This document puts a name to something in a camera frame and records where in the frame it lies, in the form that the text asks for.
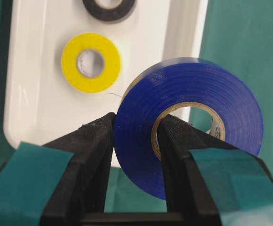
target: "tape roll hole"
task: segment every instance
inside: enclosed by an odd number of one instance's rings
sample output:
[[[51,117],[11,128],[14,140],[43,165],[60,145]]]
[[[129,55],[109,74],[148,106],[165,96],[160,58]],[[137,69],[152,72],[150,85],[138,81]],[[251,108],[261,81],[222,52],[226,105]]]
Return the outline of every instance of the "tape roll hole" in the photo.
[[[77,58],[78,71],[87,78],[96,78],[101,75],[104,69],[102,55],[94,49],[82,51]]]
[[[189,110],[190,107],[192,107],[193,109],[194,108],[196,109],[196,112],[199,115],[199,118],[207,118],[206,116],[210,115],[211,117],[210,127],[205,128],[203,132],[209,133],[210,135],[217,137],[218,139],[221,139],[223,141],[225,140],[225,126],[222,119],[217,114],[217,112],[215,112],[209,106],[201,104],[201,103],[182,102],[182,103],[173,105],[167,108],[165,111],[163,111],[153,124],[153,128],[151,131],[151,144],[152,144],[152,149],[159,160],[161,160],[161,153],[160,153],[158,139],[157,139],[157,128],[160,124],[161,119],[164,118],[167,114],[171,114],[185,121],[184,116],[179,116],[179,114],[181,112],[184,112],[182,111],[182,109]]]
[[[101,7],[105,9],[113,9],[118,7],[122,0],[95,0],[95,2]]]

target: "white tray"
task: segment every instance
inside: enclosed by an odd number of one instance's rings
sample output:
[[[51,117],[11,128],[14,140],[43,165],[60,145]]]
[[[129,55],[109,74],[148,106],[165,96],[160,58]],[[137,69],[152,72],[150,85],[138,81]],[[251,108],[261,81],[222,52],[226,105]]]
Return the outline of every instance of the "white tray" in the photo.
[[[198,57],[208,0],[137,0],[132,14],[116,24],[93,18],[82,0],[14,0],[8,58],[4,133],[42,145],[82,124],[117,112],[130,82],[149,66],[172,57]],[[107,90],[74,89],[61,70],[61,55],[74,36],[93,32],[109,38],[122,71]],[[188,119],[188,111],[176,113]],[[115,155],[113,166],[119,166]]]

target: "green cloth background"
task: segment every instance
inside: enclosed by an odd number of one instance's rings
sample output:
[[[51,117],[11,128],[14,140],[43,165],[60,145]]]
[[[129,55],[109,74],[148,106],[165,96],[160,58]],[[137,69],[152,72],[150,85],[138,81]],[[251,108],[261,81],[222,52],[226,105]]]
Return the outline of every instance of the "green cloth background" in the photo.
[[[0,165],[14,151],[2,129],[11,7],[11,0],[0,0]],[[209,0],[201,58],[240,77],[257,97],[265,124],[260,157],[273,173],[273,0]],[[205,130],[210,121],[192,111],[191,123]],[[166,210],[164,201],[146,197],[151,196],[112,168],[106,211]]]
[[[200,57],[242,79],[256,96],[264,118],[259,157],[273,174],[273,0],[210,0]],[[190,122],[205,130],[193,111]]]

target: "green tape strip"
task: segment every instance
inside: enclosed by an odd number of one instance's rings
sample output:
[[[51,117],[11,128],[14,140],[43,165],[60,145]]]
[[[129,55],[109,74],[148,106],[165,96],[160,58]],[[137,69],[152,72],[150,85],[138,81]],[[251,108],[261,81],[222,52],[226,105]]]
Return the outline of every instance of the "green tape strip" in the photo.
[[[252,156],[216,148],[191,154],[224,226],[273,225],[273,183]]]
[[[0,173],[0,226],[37,226],[72,156],[21,143]]]

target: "tape roll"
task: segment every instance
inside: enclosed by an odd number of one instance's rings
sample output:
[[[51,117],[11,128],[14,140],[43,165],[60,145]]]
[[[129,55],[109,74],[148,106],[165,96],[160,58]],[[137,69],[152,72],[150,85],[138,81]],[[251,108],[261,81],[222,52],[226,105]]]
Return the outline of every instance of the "tape roll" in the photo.
[[[104,61],[104,67],[95,78],[84,76],[77,67],[79,55],[94,50]],[[64,48],[62,70],[68,82],[82,92],[100,92],[110,87],[120,73],[120,54],[115,45],[102,35],[85,33],[73,38]]]
[[[260,107],[237,77],[214,63],[189,57],[150,67],[124,94],[115,119],[114,142],[127,176],[161,199],[165,199],[165,191],[161,162],[153,151],[153,126],[158,126],[158,118],[169,109],[190,103],[219,116],[227,143],[253,155],[258,155],[262,144]]]
[[[119,5],[113,8],[100,5],[99,0],[83,0],[83,4],[93,17],[102,21],[111,22],[128,16],[134,7],[135,0],[121,0]]]

